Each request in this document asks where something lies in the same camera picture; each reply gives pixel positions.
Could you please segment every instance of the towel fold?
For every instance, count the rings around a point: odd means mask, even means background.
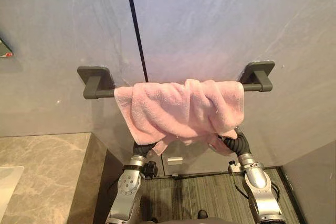
[[[229,153],[217,134],[237,138],[233,129],[244,119],[244,88],[236,81],[137,83],[116,88],[114,97],[136,143],[157,143],[158,155],[175,140]]]

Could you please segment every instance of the black wire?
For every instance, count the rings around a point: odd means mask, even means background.
[[[119,178],[121,177],[121,175],[122,175],[122,174],[120,174],[120,175],[118,176],[118,178],[116,178],[115,181],[113,181],[113,182],[111,183],[111,185],[109,186],[109,188],[107,188],[107,192],[109,192],[109,190],[111,189],[111,187],[112,187],[116,182],[118,182],[118,180],[119,180]]]
[[[243,195],[246,199],[248,199],[248,196],[246,194],[244,194],[244,192],[242,190],[240,190],[239,187],[237,186],[234,173],[232,174],[232,178],[233,178],[233,184],[235,185],[237,191],[240,192],[240,194]]]
[[[246,199],[248,199],[248,196],[246,194],[244,194],[244,192],[237,186],[234,173],[232,174],[232,178],[233,178],[233,183],[234,183],[237,191],[240,192],[240,194],[243,195]],[[277,195],[277,202],[279,202],[280,196],[281,196],[279,187],[275,183],[271,182],[271,188],[273,188],[273,190],[275,191],[275,193]]]
[[[281,196],[279,187],[275,183],[273,183],[273,182],[271,183],[271,187],[273,188],[273,190],[277,194],[277,202],[279,202],[280,196]]]
[[[134,0],[129,0],[129,2],[130,2],[130,7],[131,7],[131,13],[132,13],[132,18],[133,18],[133,25],[134,25],[136,40],[138,41],[138,48],[139,48],[139,54],[140,54],[141,63],[142,63],[143,74],[145,76],[145,81],[148,82],[146,63],[145,63],[145,58],[143,56],[143,50],[142,50],[140,32],[139,32],[139,27],[138,27],[138,20],[136,18]]]

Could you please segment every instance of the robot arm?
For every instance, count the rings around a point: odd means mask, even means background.
[[[229,162],[228,171],[232,174],[245,174],[244,187],[255,223],[285,224],[278,202],[271,191],[271,180],[264,172],[264,167],[257,162],[250,152],[248,142],[242,132],[238,139],[224,139],[224,143],[237,156],[239,163]]]
[[[158,168],[156,163],[149,161],[146,156],[151,145],[134,144],[133,156],[129,164],[124,166],[124,172],[118,180],[118,193],[106,219],[106,224],[133,224],[138,221],[140,208],[140,187],[144,174],[155,176]]]

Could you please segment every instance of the towel bar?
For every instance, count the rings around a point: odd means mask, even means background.
[[[273,85],[268,78],[275,63],[273,61],[249,63],[240,78],[244,91],[269,92]],[[85,99],[114,97],[114,81],[110,70],[106,67],[78,67],[77,72],[86,85],[83,96]]]

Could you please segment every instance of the white sink basin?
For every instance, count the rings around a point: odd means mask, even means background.
[[[23,170],[23,166],[0,167],[0,222]]]

